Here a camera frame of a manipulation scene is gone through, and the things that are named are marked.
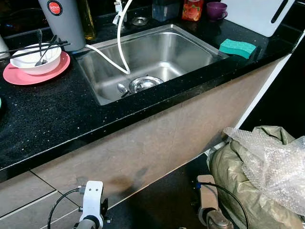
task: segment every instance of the green sponge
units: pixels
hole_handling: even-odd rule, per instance
[[[230,39],[226,39],[221,43],[219,50],[227,54],[236,54],[249,59],[251,53],[253,53],[255,45],[249,44],[247,42],[236,42]]]

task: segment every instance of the chopsticks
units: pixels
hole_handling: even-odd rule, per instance
[[[52,45],[60,45],[60,44],[66,44],[68,43],[67,41],[63,41],[63,42],[54,42],[52,43]],[[48,44],[42,44],[40,47],[44,47],[44,46],[49,46],[50,43]],[[3,52],[0,52],[0,54],[2,53],[7,53],[7,52],[16,52],[16,51],[20,51],[20,50],[26,50],[26,49],[33,49],[33,48],[39,48],[39,45],[35,45],[35,46],[31,46],[31,47],[23,47],[23,48],[18,48],[18,49],[12,49],[12,50],[7,50],[7,51],[3,51]]]
[[[49,48],[47,48],[47,49],[35,50],[35,51],[31,51],[31,52],[25,52],[25,53],[22,53],[22,54],[14,55],[14,56],[3,57],[3,58],[0,58],[0,61],[13,59],[13,58],[16,58],[16,57],[29,55],[29,54],[36,53],[36,52],[40,52],[40,51],[44,51],[44,50],[54,49],[54,48],[66,46],[66,45],[69,45],[69,44],[70,44],[70,43],[65,43],[65,44],[61,44],[61,45],[57,45],[57,46],[51,46],[51,47],[49,47]]]

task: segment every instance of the stainless steel sink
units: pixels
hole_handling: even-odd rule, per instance
[[[175,25],[138,32],[121,40],[130,75],[113,67],[94,51],[77,58],[101,105],[121,98],[118,83],[129,88],[132,80],[146,75],[166,82],[227,57]],[[123,66],[116,39],[97,43],[94,47]]]

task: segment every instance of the speckled black countertop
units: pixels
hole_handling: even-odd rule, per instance
[[[174,23],[216,48],[229,38],[257,49],[249,60],[230,56],[105,106],[96,102],[74,58],[64,73],[41,84],[17,86],[1,77],[0,182],[281,58],[294,46],[279,35],[267,38],[226,20]],[[122,35],[160,25],[150,20]],[[101,28],[94,42],[116,37],[116,26]],[[7,63],[0,63],[1,75]]]

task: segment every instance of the black cable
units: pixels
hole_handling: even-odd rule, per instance
[[[53,215],[53,211],[55,210],[56,206],[59,204],[59,202],[64,199],[67,195],[69,195],[72,192],[78,192],[80,189],[79,188],[75,188],[73,190],[70,190],[69,192],[66,192],[65,194],[63,194],[61,197],[59,197],[59,199],[56,201],[56,203],[54,204],[54,206],[52,207],[50,214],[49,214],[49,218],[48,218],[48,229],[51,229],[51,219],[52,219],[52,215]]]
[[[242,208],[243,210],[243,213],[244,213],[244,217],[246,219],[246,228],[249,229],[249,219],[248,219],[248,215],[247,215],[247,212],[246,210],[244,209],[244,206],[242,205],[242,203],[240,202],[240,200],[232,193],[230,192],[229,190],[217,185],[217,184],[212,184],[212,183],[208,183],[208,182],[199,182],[199,184],[201,185],[210,185],[210,186],[214,186],[214,187],[217,187],[219,189],[221,189],[222,191],[228,193],[230,196],[232,196],[236,201],[237,203],[239,204],[239,206]]]

